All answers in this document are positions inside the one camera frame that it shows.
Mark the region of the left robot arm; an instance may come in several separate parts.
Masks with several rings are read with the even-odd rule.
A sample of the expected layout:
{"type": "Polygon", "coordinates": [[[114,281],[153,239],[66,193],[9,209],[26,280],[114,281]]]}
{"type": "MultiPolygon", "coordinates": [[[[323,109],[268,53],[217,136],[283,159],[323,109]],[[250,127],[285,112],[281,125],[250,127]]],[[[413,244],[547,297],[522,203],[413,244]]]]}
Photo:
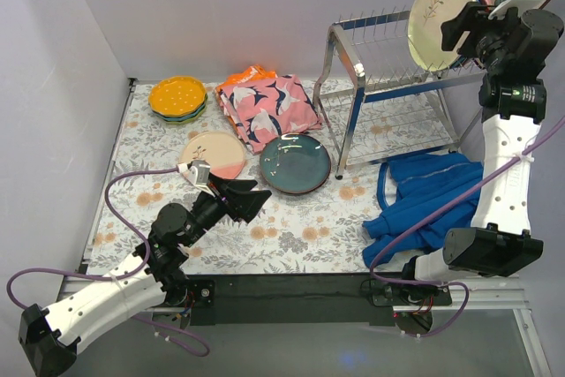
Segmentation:
{"type": "Polygon", "coordinates": [[[192,207],[162,207],[149,235],[106,275],[54,304],[23,307],[19,343],[35,375],[66,372],[91,342],[148,307],[193,301],[182,269],[190,248],[224,216],[251,222],[271,196],[254,180],[211,174],[194,184],[200,193],[192,207]]]}

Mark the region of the yellow polka dot plate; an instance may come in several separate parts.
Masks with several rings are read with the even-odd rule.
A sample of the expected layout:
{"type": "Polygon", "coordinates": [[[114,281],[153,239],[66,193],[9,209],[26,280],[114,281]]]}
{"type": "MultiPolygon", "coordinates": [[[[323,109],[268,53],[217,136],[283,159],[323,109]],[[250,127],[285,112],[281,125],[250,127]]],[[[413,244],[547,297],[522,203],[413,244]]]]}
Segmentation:
{"type": "Polygon", "coordinates": [[[207,90],[197,79],[175,76],[162,80],[150,91],[148,103],[153,112],[181,117],[196,111],[207,100],[207,90]]]}

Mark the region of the green polka dot plate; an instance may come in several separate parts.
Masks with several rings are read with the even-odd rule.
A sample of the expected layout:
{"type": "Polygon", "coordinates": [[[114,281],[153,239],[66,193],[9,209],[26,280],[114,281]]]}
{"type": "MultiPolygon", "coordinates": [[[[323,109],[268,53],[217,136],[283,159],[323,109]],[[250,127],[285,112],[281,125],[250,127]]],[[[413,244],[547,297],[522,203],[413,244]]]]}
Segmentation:
{"type": "Polygon", "coordinates": [[[195,111],[192,114],[188,114],[186,116],[183,117],[166,117],[162,114],[157,113],[156,111],[153,112],[153,114],[160,118],[161,120],[163,120],[165,123],[169,123],[169,124],[187,124],[190,122],[195,121],[196,119],[198,119],[204,112],[205,112],[206,108],[203,107],[201,109],[198,109],[197,111],[195,111]]]}

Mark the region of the cream and pink plate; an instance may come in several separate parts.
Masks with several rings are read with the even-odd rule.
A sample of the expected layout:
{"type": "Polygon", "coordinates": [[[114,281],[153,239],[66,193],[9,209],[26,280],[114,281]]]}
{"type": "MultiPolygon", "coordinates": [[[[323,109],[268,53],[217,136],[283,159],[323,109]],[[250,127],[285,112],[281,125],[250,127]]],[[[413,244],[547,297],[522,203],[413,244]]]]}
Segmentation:
{"type": "Polygon", "coordinates": [[[211,172],[224,179],[235,179],[245,166],[245,148],[233,134],[203,132],[190,139],[180,155],[180,162],[202,160],[211,172]]]}

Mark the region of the blue polka dot plate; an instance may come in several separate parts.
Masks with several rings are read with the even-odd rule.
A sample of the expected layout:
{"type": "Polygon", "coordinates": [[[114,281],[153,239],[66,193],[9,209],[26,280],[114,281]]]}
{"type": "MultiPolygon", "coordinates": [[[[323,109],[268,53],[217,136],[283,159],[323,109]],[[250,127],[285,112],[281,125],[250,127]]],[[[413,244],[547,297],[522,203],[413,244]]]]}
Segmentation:
{"type": "Polygon", "coordinates": [[[154,110],[153,110],[153,114],[156,117],[159,117],[160,119],[162,119],[166,122],[181,123],[181,122],[190,121],[190,120],[193,120],[193,119],[199,117],[204,112],[204,110],[206,109],[206,106],[207,106],[207,104],[205,102],[203,102],[195,111],[193,111],[189,114],[186,114],[184,116],[181,116],[181,117],[164,116],[163,114],[160,114],[160,113],[158,113],[154,110]]]}

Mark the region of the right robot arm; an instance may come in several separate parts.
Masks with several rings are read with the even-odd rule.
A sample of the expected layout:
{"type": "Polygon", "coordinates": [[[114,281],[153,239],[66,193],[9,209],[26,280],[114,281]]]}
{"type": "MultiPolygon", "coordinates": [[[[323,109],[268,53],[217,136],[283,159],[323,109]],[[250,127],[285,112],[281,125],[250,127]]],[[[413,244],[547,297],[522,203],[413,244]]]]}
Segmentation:
{"type": "Polygon", "coordinates": [[[486,70],[478,92],[484,176],[470,226],[450,229],[441,249],[403,267],[399,291],[406,302],[423,302],[431,283],[508,277],[540,258],[544,244],[531,234],[527,203],[532,152],[546,116],[539,74],[563,31],[562,19],[550,11],[511,7],[496,18],[477,2],[441,24],[442,49],[476,58],[486,70]]]}

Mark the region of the cream rimmed plate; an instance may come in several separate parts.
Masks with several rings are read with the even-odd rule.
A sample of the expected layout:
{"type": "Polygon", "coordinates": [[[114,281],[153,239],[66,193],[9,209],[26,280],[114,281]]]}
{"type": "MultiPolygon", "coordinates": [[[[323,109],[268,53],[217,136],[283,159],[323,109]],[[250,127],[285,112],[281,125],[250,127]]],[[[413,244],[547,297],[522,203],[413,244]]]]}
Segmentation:
{"type": "Polygon", "coordinates": [[[407,24],[411,57],[422,70],[439,72],[459,60],[455,50],[441,48],[441,25],[454,19],[463,7],[475,0],[415,0],[407,24]]]}

